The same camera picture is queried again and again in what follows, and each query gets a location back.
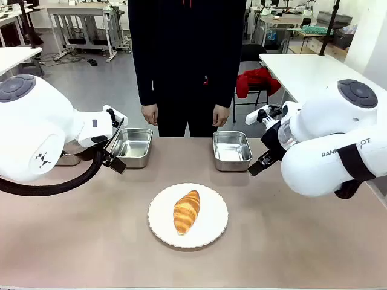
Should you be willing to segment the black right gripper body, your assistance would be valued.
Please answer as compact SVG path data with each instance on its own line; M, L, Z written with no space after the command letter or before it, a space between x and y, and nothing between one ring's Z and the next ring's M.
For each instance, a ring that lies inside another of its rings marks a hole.
M286 153L286 150L279 142L278 130L280 126L280 121L277 121L274 125L266 130L265 134L261 138L262 143L268 149L268 151L263 154L263 157L269 158L272 161L281 161Z

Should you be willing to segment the person's right hand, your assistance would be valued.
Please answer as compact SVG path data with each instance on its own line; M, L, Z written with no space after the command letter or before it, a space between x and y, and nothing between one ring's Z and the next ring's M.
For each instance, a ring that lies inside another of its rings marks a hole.
M148 124L158 126L158 107L156 104L142 106L141 112Z

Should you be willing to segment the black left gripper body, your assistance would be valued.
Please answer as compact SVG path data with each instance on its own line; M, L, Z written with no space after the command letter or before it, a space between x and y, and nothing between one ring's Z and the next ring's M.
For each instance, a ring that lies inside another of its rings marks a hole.
M110 165L111 162L114 160L115 156L112 154L112 149L111 147L114 145L114 142L117 138L117 135L123 126L123 123L125 121L125 118L122 118L120 120L120 123L115 127L115 131L112 135L112 138L108 141L106 146L103 149L103 165Z

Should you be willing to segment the person's left hand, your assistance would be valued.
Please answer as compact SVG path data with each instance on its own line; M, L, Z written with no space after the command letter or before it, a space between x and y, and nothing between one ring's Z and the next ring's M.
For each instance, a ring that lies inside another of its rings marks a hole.
M229 117L229 112L229 108L220 105L215 105L213 110L213 126L224 126Z

